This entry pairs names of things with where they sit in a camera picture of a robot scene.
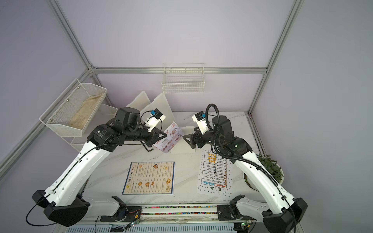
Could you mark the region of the narrow white rack box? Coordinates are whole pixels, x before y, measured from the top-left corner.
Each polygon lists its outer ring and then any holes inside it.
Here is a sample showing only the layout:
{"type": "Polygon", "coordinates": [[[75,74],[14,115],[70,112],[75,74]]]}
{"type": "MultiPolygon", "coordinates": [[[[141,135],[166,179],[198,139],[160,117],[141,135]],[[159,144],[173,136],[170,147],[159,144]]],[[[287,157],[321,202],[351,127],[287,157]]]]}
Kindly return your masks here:
{"type": "MultiPolygon", "coordinates": [[[[184,135],[193,134],[195,132],[193,126],[181,127],[181,130],[184,135]]],[[[192,149],[184,139],[180,139],[170,152],[171,154],[195,153],[195,149],[192,149]]]]}

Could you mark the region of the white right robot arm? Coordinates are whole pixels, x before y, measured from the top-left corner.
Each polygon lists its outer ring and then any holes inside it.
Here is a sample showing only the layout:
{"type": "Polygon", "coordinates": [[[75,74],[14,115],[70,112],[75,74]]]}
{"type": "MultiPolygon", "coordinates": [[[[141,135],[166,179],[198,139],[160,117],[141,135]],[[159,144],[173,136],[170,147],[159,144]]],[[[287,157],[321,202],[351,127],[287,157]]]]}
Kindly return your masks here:
{"type": "Polygon", "coordinates": [[[218,206],[218,216],[224,220],[241,220],[249,217],[262,222],[270,233],[297,231],[308,204],[295,198],[262,165],[252,147],[234,135],[230,120],[221,115],[217,106],[209,104],[205,111],[192,116],[197,127],[194,133],[183,137],[191,148],[210,145],[212,152],[230,160],[254,184],[265,199],[264,203],[238,195],[228,205],[218,206]]]}

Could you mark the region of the small special menu flyer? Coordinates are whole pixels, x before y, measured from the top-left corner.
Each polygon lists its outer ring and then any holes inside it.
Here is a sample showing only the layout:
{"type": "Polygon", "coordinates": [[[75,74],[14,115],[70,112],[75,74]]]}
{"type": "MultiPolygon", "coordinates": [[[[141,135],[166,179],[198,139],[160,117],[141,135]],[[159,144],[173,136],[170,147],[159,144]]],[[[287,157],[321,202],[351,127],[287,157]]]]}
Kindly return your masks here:
{"type": "Polygon", "coordinates": [[[167,134],[167,136],[157,141],[154,147],[163,153],[168,153],[183,138],[184,133],[175,122],[173,122],[164,133],[167,134]]]}

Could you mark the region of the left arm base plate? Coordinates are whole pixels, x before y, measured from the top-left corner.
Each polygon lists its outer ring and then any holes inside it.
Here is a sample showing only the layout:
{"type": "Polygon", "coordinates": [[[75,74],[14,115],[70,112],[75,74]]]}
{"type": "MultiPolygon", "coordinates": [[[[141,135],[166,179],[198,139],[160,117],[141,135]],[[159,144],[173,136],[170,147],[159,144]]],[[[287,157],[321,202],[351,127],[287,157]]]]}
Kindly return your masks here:
{"type": "Polygon", "coordinates": [[[112,196],[119,208],[113,216],[101,216],[100,222],[134,222],[139,219],[142,212],[141,206],[128,206],[118,196],[112,196]]]}

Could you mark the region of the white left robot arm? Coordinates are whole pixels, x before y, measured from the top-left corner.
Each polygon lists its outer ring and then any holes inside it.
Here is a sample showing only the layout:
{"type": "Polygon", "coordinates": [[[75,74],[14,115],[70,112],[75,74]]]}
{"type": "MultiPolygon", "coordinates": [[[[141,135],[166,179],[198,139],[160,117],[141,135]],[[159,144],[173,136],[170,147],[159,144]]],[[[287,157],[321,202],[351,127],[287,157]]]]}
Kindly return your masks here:
{"type": "Polygon", "coordinates": [[[119,109],[114,118],[94,128],[77,157],[52,185],[32,195],[52,224],[70,227],[85,217],[92,206],[84,200],[81,189],[97,166],[118,146],[143,145],[148,149],[167,137],[156,127],[166,115],[158,109],[149,113],[148,120],[142,122],[139,110],[119,109]]]}

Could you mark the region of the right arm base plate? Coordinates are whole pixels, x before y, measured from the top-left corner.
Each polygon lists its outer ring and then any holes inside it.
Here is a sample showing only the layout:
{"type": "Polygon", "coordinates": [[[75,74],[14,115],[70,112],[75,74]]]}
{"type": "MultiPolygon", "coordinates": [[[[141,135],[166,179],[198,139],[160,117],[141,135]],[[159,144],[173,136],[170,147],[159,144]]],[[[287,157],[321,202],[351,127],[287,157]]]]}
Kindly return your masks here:
{"type": "Polygon", "coordinates": [[[224,220],[249,220],[252,219],[250,216],[243,215],[239,212],[236,204],[241,199],[245,198],[244,195],[238,195],[234,199],[232,199],[229,204],[226,205],[218,205],[217,206],[217,215],[219,221],[224,220]]]}

